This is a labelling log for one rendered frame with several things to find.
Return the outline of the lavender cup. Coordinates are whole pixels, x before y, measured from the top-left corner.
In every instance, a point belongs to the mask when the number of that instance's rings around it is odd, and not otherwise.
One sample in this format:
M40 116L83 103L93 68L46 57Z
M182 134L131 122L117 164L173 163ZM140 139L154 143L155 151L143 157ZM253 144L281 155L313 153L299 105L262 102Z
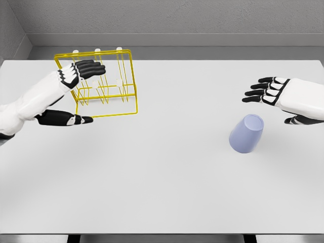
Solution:
M239 153L250 153L259 143L263 129L263 119L258 115L248 114L232 130L229 144Z

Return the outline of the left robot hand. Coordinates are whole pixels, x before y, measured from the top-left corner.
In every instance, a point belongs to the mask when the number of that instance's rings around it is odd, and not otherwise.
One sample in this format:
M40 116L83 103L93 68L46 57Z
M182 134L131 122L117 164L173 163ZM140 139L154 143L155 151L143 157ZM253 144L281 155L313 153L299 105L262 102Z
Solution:
M64 95L84 79L105 74L105 66L93 60L77 61L54 71L22 95L16 105L18 117L37 119L45 126L74 126L93 122L90 116L80 116L66 111L50 110Z

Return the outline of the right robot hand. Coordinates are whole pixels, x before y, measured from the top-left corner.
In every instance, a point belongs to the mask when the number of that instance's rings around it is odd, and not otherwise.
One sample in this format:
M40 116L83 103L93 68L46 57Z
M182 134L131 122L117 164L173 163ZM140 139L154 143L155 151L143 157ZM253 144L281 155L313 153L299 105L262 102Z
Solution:
M242 102L257 102L293 114L289 125L324 123L324 85L298 78L265 77L245 92Z

